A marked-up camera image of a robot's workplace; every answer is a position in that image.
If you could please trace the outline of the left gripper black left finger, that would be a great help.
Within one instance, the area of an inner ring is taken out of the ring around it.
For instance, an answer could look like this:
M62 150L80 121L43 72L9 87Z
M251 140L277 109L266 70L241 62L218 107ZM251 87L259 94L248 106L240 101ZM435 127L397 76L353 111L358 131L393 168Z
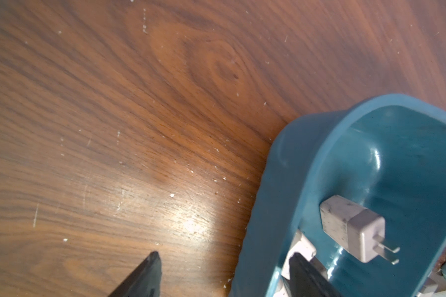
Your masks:
M109 297L159 297L161 281L162 261L159 253L152 251Z

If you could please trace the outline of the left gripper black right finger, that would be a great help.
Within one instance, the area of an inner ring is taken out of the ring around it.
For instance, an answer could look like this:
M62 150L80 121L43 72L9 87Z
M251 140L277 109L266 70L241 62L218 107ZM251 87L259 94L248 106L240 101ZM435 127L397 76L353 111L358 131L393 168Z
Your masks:
M303 255L296 252L289 260L289 289L292 297L342 297Z

